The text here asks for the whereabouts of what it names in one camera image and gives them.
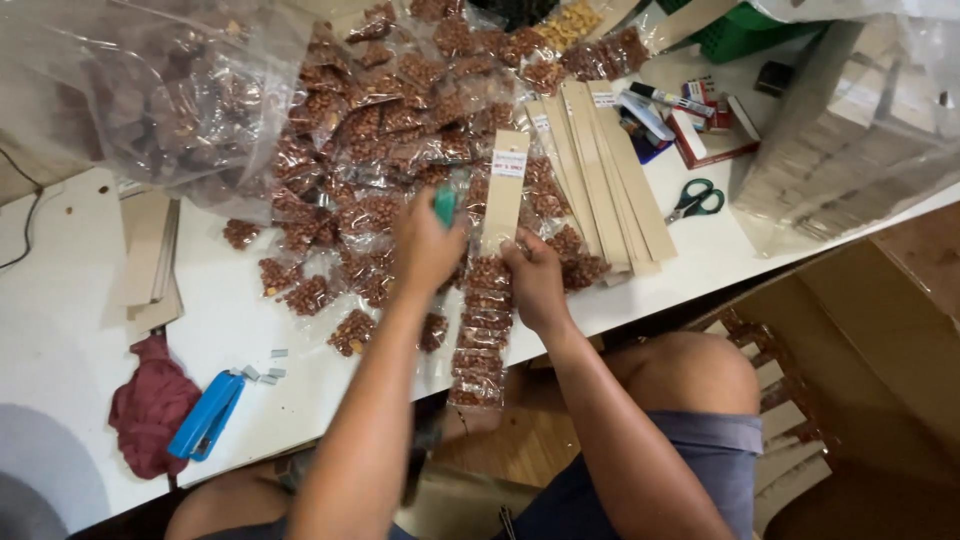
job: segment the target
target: stack of cardboard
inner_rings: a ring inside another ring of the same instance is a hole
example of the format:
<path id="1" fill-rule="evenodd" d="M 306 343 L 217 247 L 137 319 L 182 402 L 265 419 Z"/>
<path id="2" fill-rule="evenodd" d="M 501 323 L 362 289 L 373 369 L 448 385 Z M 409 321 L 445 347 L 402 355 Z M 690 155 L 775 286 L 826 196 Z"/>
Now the stack of cardboard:
<path id="1" fill-rule="evenodd" d="M 677 256 L 614 103 L 607 81 L 568 81 L 561 96 L 528 105 L 591 254 L 612 267 L 608 283 Z"/>
<path id="2" fill-rule="evenodd" d="M 893 18 L 836 22 L 734 204 L 820 240 L 915 204 L 957 180 L 960 139 L 947 101 L 910 62 Z"/>
<path id="3" fill-rule="evenodd" d="M 180 202 L 133 182 L 120 183 L 118 191 L 127 263 L 117 303 L 127 308 L 137 333 L 143 333 L 183 313 L 173 272 Z"/>

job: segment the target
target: knee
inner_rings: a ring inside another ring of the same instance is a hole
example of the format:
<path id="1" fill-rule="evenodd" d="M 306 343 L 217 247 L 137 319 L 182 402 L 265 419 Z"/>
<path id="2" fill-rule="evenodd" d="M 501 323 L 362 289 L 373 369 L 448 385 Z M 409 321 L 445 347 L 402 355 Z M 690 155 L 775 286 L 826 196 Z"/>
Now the knee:
<path id="1" fill-rule="evenodd" d="M 754 368 L 735 345 L 720 336 L 672 332 L 617 356 L 615 361 L 621 363 L 618 369 L 624 376 L 621 382 L 644 409 L 758 412 Z"/>

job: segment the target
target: blue stapler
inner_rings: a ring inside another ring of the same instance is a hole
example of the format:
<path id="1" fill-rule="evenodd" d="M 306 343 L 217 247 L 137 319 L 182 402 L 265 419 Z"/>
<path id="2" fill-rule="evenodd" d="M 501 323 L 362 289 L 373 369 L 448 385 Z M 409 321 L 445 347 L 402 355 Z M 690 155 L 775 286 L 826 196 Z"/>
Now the blue stapler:
<path id="1" fill-rule="evenodd" d="M 167 452 L 180 458 L 205 460 L 237 405 L 243 386 L 243 375 L 234 376 L 227 371 L 217 374 L 183 420 Z"/>

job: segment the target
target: cable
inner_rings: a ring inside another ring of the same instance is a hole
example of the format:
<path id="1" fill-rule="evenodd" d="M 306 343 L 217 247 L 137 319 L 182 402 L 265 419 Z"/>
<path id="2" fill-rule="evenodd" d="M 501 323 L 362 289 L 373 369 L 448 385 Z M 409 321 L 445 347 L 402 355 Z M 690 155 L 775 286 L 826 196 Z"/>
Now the cable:
<path id="1" fill-rule="evenodd" d="M 20 168 L 20 165 L 16 164 L 16 161 L 14 161 L 13 158 L 10 157 L 10 154 L 7 154 L 6 150 L 4 150 L 3 148 L 0 148 L 0 154 L 3 154 L 4 158 L 7 158 L 7 161 L 9 161 L 10 165 L 12 165 L 14 169 L 16 169 L 16 172 L 20 173 L 20 176 L 27 179 L 28 181 L 30 181 L 31 184 L 36 186 L 36 189 L 34 189 L 34 195 L 36 196 L 36 198 L 34 199 L 34 203 L 30 205 L 30 211 L 27 212 L 27 222 L 23 225 L 23 241 L 27 245 L 27 247 L 23 250 L 23 255 L 21 255 L 18 258 L 15 258 L 14 260 L 11 260 L 10 262 L 5 262 L 2 265 L 0 265 L 0 270 L 3 270 L 4 268 L 7 268 L 8 266 L 13 266 L 18 262 L 20 262 L 21 260 L 23 260 L 24 258 L 26 258 L 27 255 L 29 255 L 30 252 L 34 249 L 34 247 L 30 245 L 30 222 L 33 221 L 34 219 L 34 210 L 36 210 L 36 204 L 40 202 L 40 197 L 43 195 L 43 186 L 40 185 L 40 182 L 37 182 L 36 180 L 31 178 L 29 174 L 23 172 L 23 169 Z"/>

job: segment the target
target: staple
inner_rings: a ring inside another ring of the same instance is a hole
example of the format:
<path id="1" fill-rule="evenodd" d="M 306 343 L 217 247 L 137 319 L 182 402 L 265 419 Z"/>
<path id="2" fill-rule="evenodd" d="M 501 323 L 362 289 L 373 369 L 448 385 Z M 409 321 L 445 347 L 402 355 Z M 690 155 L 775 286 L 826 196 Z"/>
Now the staple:
<path id="1" fill-rule="evenodd" d="M 249 364 L 247 365 L 247 367 L 243 368 L 243 374 L 246 375 L 247 378 L 250 380 L 260 379 L 260 372 L 253 369 L 253 366 Z"/>

